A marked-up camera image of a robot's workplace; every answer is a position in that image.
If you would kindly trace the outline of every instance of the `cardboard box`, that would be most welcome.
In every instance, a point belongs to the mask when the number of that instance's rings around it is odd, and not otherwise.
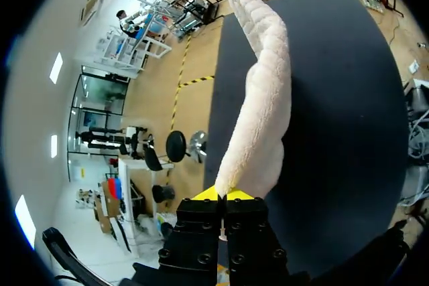
[[[109,218],[112,218],[120,215],[119,205],[121,202],[118,199],[114,198],[110,193],[109,183],[107,181],[104,181],[101,183],[101,187],[103,189],[103,193],[106,199],[107,216]]]
[[[110,234],[112,226],[109,221],[109,217],[106,217],[103,214],[103,210],[101,209],[101,200],[99,197],[95,198],[95,210],[97,211],[97,216],[99,218],[101,231],[105,234]]]

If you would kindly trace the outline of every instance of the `black chair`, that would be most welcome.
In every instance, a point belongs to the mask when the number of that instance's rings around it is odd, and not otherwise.
[[[145,162],[152,171],[161,171],[163,169],[153,145],[145,145]]]

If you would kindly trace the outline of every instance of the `stool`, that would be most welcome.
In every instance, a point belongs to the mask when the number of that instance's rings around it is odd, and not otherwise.
[[[186,139],[182,132],[172,131],[167,138],[166,151],[171,162],[177,163],[184,156],[191,157],[195,162],[203,163],[206,159],[207,134],[204,131],[195,132],[186,145]]]
[[[152,195],[154,196],[154,201],[157,204],[167,200],[173,200],[174,197],[176,197],[172,186],[153,186]]]

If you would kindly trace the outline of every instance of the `white table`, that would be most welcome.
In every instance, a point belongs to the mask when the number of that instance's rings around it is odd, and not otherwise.
[[[160,163],[163,169],[174,168],[173,163],[168,163],[161,159],[160,159]],[[118,173],[119,173],[119,179],[121,180],[122,198],[125,204],[125,213],[123,214],[123,217],[125,220],[122,223],[122,225],[123,225],[125,234],[127,236],[127,241],[128,241],[129,249],[131,250],[131,254],[136,258],[138,258],[140,257],[140,253],[137,247],[136,231],[135,231],[134,217],[133,217],[133,204],[131,201],[131,181],[129,177],[130,169],[141,169],[146,171],[151,171],[151,169],[149,169],[145,160],[119,158],[119,161],[118,161]],[[154,185],[155,182],[156,182],[156,172],[151,171],[151,184]],[[153,198],[152,198],[152,208],[153,208],[153,215],[154,215],[154,224],[156,226],[157,206]]]

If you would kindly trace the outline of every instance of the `glass wall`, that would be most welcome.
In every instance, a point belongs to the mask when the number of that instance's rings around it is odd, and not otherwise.
[[[70,181],[100,182],[108,173],[117,173],[117,149],[88,147],[82,134],[90,127],[121,129],[121,115],[128,79],[102,70],[82,67],[70,107],[68,124],[68,174]]]

